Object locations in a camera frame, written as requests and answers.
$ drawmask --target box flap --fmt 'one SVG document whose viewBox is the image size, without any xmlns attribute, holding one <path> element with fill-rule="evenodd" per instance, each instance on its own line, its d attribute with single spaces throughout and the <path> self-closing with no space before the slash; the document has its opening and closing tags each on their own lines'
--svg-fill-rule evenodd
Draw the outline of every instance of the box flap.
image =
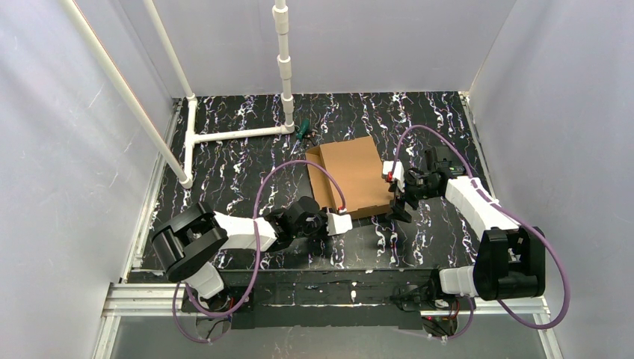
<svg viewBox="0 0 634 359">
<path fill-rule="evenodd" d="M 348 212 L 353 218 L 388 211 L 393 194 L 388 192 L 390 185 L 381 179 L 383 164 L 372 137 L 323 144 L 319 150 L 324 167 L 343 190 Z M 335 207 L 341 206 L 341 199 L 332 184 L 330 194 Z"/>
<path fill-rule="evenodd" d="M 324 167 L 321 160 L 321 151 L 319 147 L 313 147 L 306 151 L 306 160 L 315 162 L 317 165 Z M 308 176 L 310 178 L 310 186 L 313 187 L 313 197 L 321 207 L 330 207 L 335 209 L 333 201 L 333 193 L 328 184 L 330 180 L 315 166 L 308 167 Z"/>
</svg>

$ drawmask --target green object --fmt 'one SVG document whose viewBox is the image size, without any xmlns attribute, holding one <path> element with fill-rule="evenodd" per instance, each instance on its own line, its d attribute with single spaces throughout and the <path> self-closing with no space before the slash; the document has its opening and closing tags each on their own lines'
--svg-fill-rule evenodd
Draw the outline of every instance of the green object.
<svg viewBox="0 0 634 359">
<path fill-rule="evenodd" d="M 304 136 L 306 135 L 306 132 L 308 132 L 309 129 L 310 129 L 310 121 L 309 120 L 301 121 L 301 126 L 299 126 L 299 129 L 297 131 L 297 138 L 300 140 L 304 139 Z"/>
</svg>

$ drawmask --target wire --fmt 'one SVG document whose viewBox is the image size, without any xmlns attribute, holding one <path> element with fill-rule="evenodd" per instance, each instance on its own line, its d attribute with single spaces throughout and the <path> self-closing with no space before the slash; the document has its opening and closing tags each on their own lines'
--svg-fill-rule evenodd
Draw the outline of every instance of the wire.
<svg viewBox="0 0 634 359">
<path fill-rule="evenodd" d="M 271 179 L 273 174 L 275 174 L 276 172 L 278 172 L 279 170 L 281 170 L 282 168 L 286 166 L 297 165 L 297 164 L 305 164 L 305 165 L 314 166 L 318 168 L 324 175 L 326 175 L 326 177 L 328 177 L 328 179 L 333 183 L 335 189 L 337 190 L 337 192 L 339 192 L 339 196 L 341 197 L 342 206 L 339 209 L 345 210 L 345 197 L 343 197 L 343 191 L 341 190 L 341 187 L 339 187 L 335 179 L 322 166 L 317 165 L 315 162 L 307 161 L 305 159 L 295 159 L 292 161 L 284 162 L 283 164 L 274 168 L 265 177 L 265 179 L 262 181 L 262 184 L 260 184 L 260 187 L 258 188 L 258 192 L 256 195 L 256 202 L 253 205 L 253 231 L 255 232 L 255 236 L 256 236 L 256 259 L 255 259 L 255 265 L 253 267 L 253 274 L 251 275 L 251 280 L 249 282 L 249 285 L 247 286 L 247 290 L 244 291 L 244 294 L 242 295 L 242 297 L 240 298 L 240 300 L 238 301 L 238 303 L 236 303 L 234 307 L 231 307 L 226 312 L 214 313 L 214 312 L 210 312 L 206 310 L 202 305 L 200 305 L 200 303 L 198 302 L 198 298 L 196 298 L 193 295 L 193 292 L 191 291 L 191 287 L 189 286 L 189 284 L 185 283 L 185 290 L 187 291 L 187 294 L 189 295 L 189 300 L 194 305 L 194 307 L 196 307 L 196 309 L 202 314 L 205 314 L 206 316 L 209 316 L 211 318 L 222 318 L 236 312 L 240 308 L 240 306 L 242 306 L 243 303 L 245 303 L 249 299 L 249 294 L 251 293 L 251 290 L 253 290 L 253 286 L 255 285 L 255 282 L 256 282 L 256 278 L 257 278 L 257 274 L 258 274 L 259 266 L 260 266 L 260 259 L 262 256 L 259 231 L 257 227 L 257 222 L 255 221 L 258 217 L 258 206 L 259 206 L 260 199 L 262 198 L 262 191 L 264 191 L 264 187 L 266 186 L 266 183 Z"/>
<path fill-rule="evenodd" d="M 449 313 L 447 313 L 447 318 L 451 318 L 452 317 L 453 311 L 454 311 L 453 304 L 450 304 L 449 305 Z"/>
<path fill-rule="evenodd" d="M 420 333 L 414 333 L 411 331 L 404 331 L 402 329 L 393 329 L 394 331 L 398 331 L 399 333 L 403 333 L 403 334 L 407 334 L 407 335 L 413 335 L 415 337 L 421 337 L 421 338 L 431 338 L 431 339 L 438 339 L 438 340 L 442 340 L 443 342 L 446 340 L 450 340 L 450 339 L 456 339 L 459 338 L 461 335 L 463 335 L 464 333 L 467 332 L 467 329 L 469 329 L 469 327 L 471 326 L 471 323 L 473 322 L 473 311 L 475 308 L 473 308 L 473 302 L 471 301 L 470 298 L 468 298 L 467 302 L 469 302 L 469 319 L 467 320 L 467 323 L 464 325 L 464 327 L 457 332 L 454 335 L 451 336 L 447 336 L 447 337 L 434 337 L 433 335 L 424 335 L 424 334 L 420 334 Z"/>
<path fill-rule="evenodd" d="M 449 149 L 458 157 L 458 159 L 460 159 L 460 162 L 462 162 L 462 165 L 464 166 L 465 170 L 467 171 L 467 176 L 469 176 L 469 178 L 472 179 L 471 180 L 471 185 L 473 186 L 473 188 L 476 189 L 476 191 L 478 192 L 480 197 L 482 197 L 484 200 L 486 200 L 487 203 L 489 203 L 489 205 L 491 205 L 494 209 L 497 209 L 503 215 L 506 215 L 510 219 L 516 221 L 522 227 L 524 227 L 526 230 L 528 230 L 533 236 L 536 236 L 540 240 L 540 242 L 544 245 L 544 247 L 548 250 L 548 253 L 550 253 L 550 256 L 553 258 L 553 260 L 555 261 L 555 264 L 557 265 L 557 269 L 559 270 L 559 274 L 561 275 L 561 281 L 564 284 L 564 303 L 561 306 L 561 310 L 559 311 L 559 314 L 557 315 L 557 317 L 555 317 L 550 323 L 539 325 L 539 324 L 527 322 L 526 320 L 520 318 L 517 314 L 513 313 L 513 310 L 511 310 L 511 308 L 509 308 L 503 301 L 498 300 L 498 303 L 502 306 L 502 308 L 504 308 L 504 310 L 506 310 L 506 313 L 508 313 L 510 316 L 513 317 L 513 319 L 517 320 L 519 323 L 521 323 L 521 324 L 523 324 L 523 325 L 525 325 L 525 326 L 527 326 L 529 328 L 541 329 L 541 330 L 543 330 L 543 329 L 551 329 L 551 328 L 554 328 L 557 324 L 561 323 L 561 321 L 564 320 L 564 317 L 568 313 L 568 308 L 570 307 L 570 292 L 571 292 L 571 289 L 570 289 L 570 279 L 568 278 L 568 274 L 566 272 L 566 269 L 564 268 L 564 264 L 563 264 L 561 258 L 555 252 L 555 248 L 552 247 L 552 245 L 548 242 L 546 237 L 544 237 L 544 235 L 539 233 L 538 230 L 533 228 L 530 224 L 526 223 L 520 217 L 518 217 L 518 216 L 514 215 L 513 213 L 509 212 L 507 209 L 502 208 L 499 204 L 493 202 L 489 198 L 489 196 L 487 196 L 486 193 L 481 188 L 478 187 L 478 183 L 473 179 L 473 173 L 471 172 L 471 169 L 469 167 L 469 163 L 458 152 L 458 150 L 455 148 L 455 146 L 451 142 L 449 142 L 446 138 L 444 138 L 440 133 L 434 131 L 433 129 L 431 129 L 431 128 L 427 127 L 427 126 L 423 126 L 423 125 L 410 126 L 409 128 L 407 128 L 405 130 L 405 132 L 403 132 L 403 135 L 401 135 L 401 138 L 398 140 L 398 144 L 396 145 L 396 153 L 395 153 L 394 163 L 392 165 L 392 173 L 394 173 L 394 170 L 396 169 L 396 162 L 398 161 L 398 152 L 401 149 L 401 143 L 403 142 L 403 140 L 405 138 L 405 135 L 409 131 L 411 131 L 412 129 L 416 129 L 416 128 L 425 129 L 425 130 L 431 132 L 432 135 L 435 135 L 444 144 L 446 144 L 447 147 L 449 147 Z"/>
<path fill-rule="evenodd" d="M 174 297 L 172 297 L 172 318 L 174 318 L 174 323 L 176 323 L 176 327 L 185 338 L 191 340 L 194 343 L 200 343 L 200 344 L 209 343 L 209 340 L 194 338 L 187 331 L 185 331 L 185 329 L 180 325 L 178 316 L 176 316 L 176 297 L 178 296 L 179 288 L 180 288 L 180 282 L 176 284 L 176 289 L 174 290 Z"/>
<path fill-rule="evenodd" d="M 229 308 L 233 307 L 233 297 L 230 297 L 230 298 L 227 298 L 227 299 L 228 299 L 228 302 L 229 302 Z M 220 309 L 222 309 L 222 308 L 224 308 L 226 306 L 227 306 L 227 303 L 225 303 L 225 305 L 223 305 L 222 307 L 218 308 L 215 311 L 218 311 L 218 310 L 220 310 Z M 206 318 L 202 318 L 201 321 L 202 320 L 214 320 L 214 319 L 215 318 L 206 317 Z M 229 323 L 231 323 L 231 316 L 227 316 L 225 319 L 222 319 L 222 320 L 225 320 L 225 321 L 228 321 Z"/>
<path fill-rule="evenodd" d="M 423 325 L 427 328 L 429 328 L 429 330 L 433 331 L 435 329 L 440 329 L 447 337 L 449 337 L 451 334 L 447 333 L 447 331 L 445 330 L 445 328 L 443 328 L 442 325 L 440 325 L 439 323 L 433 321 L 433 320 L 429 320 L 429 319 L 423 319 L 425 322 L 427 323 L 431 323 L 434 325 L 434 327 L 431 327 L 430 325 L 426 324 L 425 322 L 423 322 Z"/>
<path fill-rule="evenodd" d="M 216 323 L 214 323 L 214 325 L 212 326 L 211 329 L 209 329 L 209 333 L 207 333 L 207 337 L 206 339 L 209 340 L 209 337 L 212 335 L 212 332 L 214 331 L 214 329 L 216 329 L 216 325 L 220 324 L 220 323 L 224 323 L 224 322 L 230 322 L 228 319 L 221 319 L 218 320 Z"/>
<path fill-rule="evenodd" d="M 222 303 L 222 305 L 217 306 L 217 307 L 215 307 L 215 308 L 212 308 L 212 304 L 211 304 L 211 303 L 209 303 L 209 309 L 210 309 L 210 310 L 213 310 L 213 311 L 215 311 L 215 312 L 217 312 L 217 311 L 219 311 L 219 310 L 223 310 L 224 308 L 227 308 L 227 309 L 231 308 L 231 297 L 227 297 L 227 298 L 224 300 L 224 303 Z"/>
<path fill-rule="evenodd" d="M 456 300 L 456 313 L 453 316 L 450 316 L 450 319 L 456 319 L 458 317 L 458 313 L 460 313 L 460 302 Z"/>
<path fill-rule="evenodd" d="M 469 167 L 469 164 L 467 163 L 467 161 L 464 161 L 464 158 L 461 156 L 461 154 L 455 148 L 454 144 L 449 142 L 449 140 L 444 138 L 440 133 L 434 131 L 431 127 L 427 127 L 425 125 L 412 125 L 412 126 L 408 127 L 405 130 L 405 132 L 403 132 L 403 134 L 401 135 L 401 138 L 398 140 L 398 144 L 396 145 L 396 152 L 394 152 L 394 162 L 392 163 L 392 173 L 394 173 L 394 170 L 396 169 L 396 162 L 398 161 L 398 153 L 401 152 L 401 144 L 403 143 L 403 140 L 405 139 L 405 136 L 413 129 L 426 129 L 427 131 L 431 132 L 432 135 L 435 135 L 436 137 L 438 137 L 442 142 L 444 142 L 444 144 L 447 145 L 447 147 L 449 147 L 449 149 L 453 153 L 458 155 L 459 159 L 461 159 L 462 165 L 464 166 L 465 170 L 467 171 L 467 176 L 469 176 L 469 178 L 473 177 L 473 173 L 471 172 L 471 168 Z"/>
<path fill-rule="evenodd" d="M 180 333 L 187 339 L 191 340 L 194 343 L 200 343 L 200 344 L 207 344 L 207 343 L 213 343 L 216 340 L 219 340 L 220 338 L 222 338 L 225 333 L 227 333 L 228 331 L 223 331 L 222 334 L 220 334 L 218 337 L 216 338 L 212 338 L 209 339 L 209 335 L 211 335 L 212 331 L 214 330 L 215 326 L 219 323 L 219 322 L 226 322 L 229 321 L 231 322 L 230 319 L 222 319 L 218 322 L 216 322 L 214 324 L 214 326 L 212 327 L 212 329 L 209 331 L 209 334 L 207 334 L 207 338 L 206 339 L 198 339 L 198 338 L 194 338 L 193 336 L 191 336 L 187 331 L 185 331 L 185 329 L 182 327 L 182 325 L 180 324 L 180 321 L 178 320 L 178 316 L 176 315 L 176 297 L 178 297 L 178 289 L 180 288 L 180 282 L 178 282 L 176 284 L 176 288 L 174 290 L 174 296 L 172 297 L 172 318 L 174 319 L 174 323 L 176 323 L 176 327 L 178 328 L 178 330 L 180 331 Z"/>
</svg>

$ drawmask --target black marbled floor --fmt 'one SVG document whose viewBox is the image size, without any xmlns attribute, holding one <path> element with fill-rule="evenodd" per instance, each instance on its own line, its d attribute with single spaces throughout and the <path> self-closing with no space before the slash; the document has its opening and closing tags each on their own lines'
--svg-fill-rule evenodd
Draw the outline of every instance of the black marbled floor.
<svg viewBox="0 0 634 359">
<path fill-rule="evenodd" d="M 279 96 L 215 96 L 201 99 L 197 133 L 254 129 L 283 122 Z M 438 129 L 467 155 L 474 174 L 481 174 L 476 146 L 457 93 L 342 93 L 295 95 L 295 122 L 310 119 L 318 144 L 371 135 L 382 159 L 392 159 L 398 137 L 412 124 Z M 187 108 L 183 107 L 172 149 L 182 162 Z M 404 163 L 423 166 L 422 151 L 440 141 L 415 132 L 401 152 Z M 250 217 L 257 189 L 268 172 L 290 159 L 303 159 L 310 143 L 294 135 L 206 143 L 194 150 L 194 186 L 183 189 L 167 169 L 153 213 L 153 227 L 193 203 L 208 201 L 215 210 Z M 284 168 L 273 177 L 260 209 L 287 206 L 312 195 L 304 166 Z M 422 203 L 411 224 L 382 216 L 354 221 L 354 229 L 327 242 L 296 240 L 285 251 L 263 254 L 262 269 L 378 269 L 464 266 L 475 259 L 479 241 L 456 208 L 436 198 Z M 226 251 L 213 259 L 219 268 L 253 268 L 252 251 Z M 143 269 L 161 268 L 151 245 Z"/>
</svg>

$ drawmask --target vertical white pipe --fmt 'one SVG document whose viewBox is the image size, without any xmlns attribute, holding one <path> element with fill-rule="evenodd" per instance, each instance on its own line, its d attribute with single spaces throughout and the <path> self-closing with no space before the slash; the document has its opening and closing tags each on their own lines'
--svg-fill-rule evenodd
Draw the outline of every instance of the vertical white pipe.
<svg viewBox="0 0 634 359">
<path fill-rule="evenodd" d="M 152 123 L 150 117 L 147 115 L 141 104 L 139 103 L 137 97 L 135 96 L 132 89 L 128 86 L 128 83 L 123 78 L 123 75 L 117 68 L 117 65 L 114 64 L 112 58 L 105 50 L 101 40 L 94 33 L 91 28 L 88 20 L 84 16 L 84 14 L 79 10 L 79 7 L 75 3 L 74 0 L 59 0 L 62 8 L 66 11 L 66 14 L 73 22 L 74 26 L 77 28 L 77 31 L 84 38 L 86 44 L 90 47 L 94 57 L 99 62 L 99 65 L 103 68 L 106 75 L 110 78 L 110 81 L 114 85 L 114 87 L 119 91 L 119 94 L 123 98 L 124 101 L 130 107 L 132 113 L 137 117 L 137 120 L 150 137 L 158 151 L 163 155 L 165 161 L 170 166 L 172 171 L 178 177 L 181 185 L 185 188 L 191 188 L 191 178 L 185 174 L 185 172 L 180 167 L 180 163 L 172 154 L 170 148 L 163 141 L 163 137 L 156 130 L 154 124 Z"/>
<path fill-rule="evenodd" d="M 277 44 L 280 47 L 280 58 L 282 60 L 289 58 L 289 33 L 278 34 Z"/>
<path fill-rule="evenodd" d="M 187 97 L 187 99 L 190 99 L 194 96 L 194 93 L 191 92 L 189 82 L 187 82 L 187 77 L 185 77 L 185 72 L 180 66 L 180 62 L 178 60 L 178 57 L 176 56 L 176 52 L 174 51 L 172 42 L 167 36 L 167 31 L 165 31 L 165 27 L 163 26 L 163 22 L 161 21 L 159 12 L 156 10 L 156 6 L 154 6 L 154 1 L 144 0 L 144 3 L 147 12 L 150 15 L 150 19 L 152 19 L 152 24 L 154 24 L 156 32 L 158 32 L 158 36 L 161 38 L 161 42 L 163 43 L 163 47 L 165 48 L 167 56 L 170 58 L 170 62 L 172 63 L 174 71 L 176 71 L 176 75 L 179 78 L 182 89 L 185 91 L 185 97 Z"/>
<path fill-rule="evenodd" d="M 291 93 L 291 79 L 282 80 L 282 95 L 287 99 L 293 96 Z"/>
<path fill-rule="evenodd" d="M 196 139 L 196 132 L 194 131 L 194 124 L 196 123 L 196 110 L 198 108 L 198 99 L 194 96 L 187 101 L 188 113 L 187 113 L 187 131 L 185 132 L 185 173 L 194 178 L 194 145 Z"/>
<path fill-rule="evenodd" d="M 273 6 L 273 19 L 275 20 L 275 31 L 277 31 L 277 43 L 280 47 L 280 54 L 277 56 L 277 66 L 280 68 L 280 78 L 282 78 L 282 106 L 284 109 L 284 126 L 292 129 L 293 122 L 293 95 L 291 92 L 291 57 L 289 55 L 289 8 L 286 0 L 275 0 Z"/>
</svg>

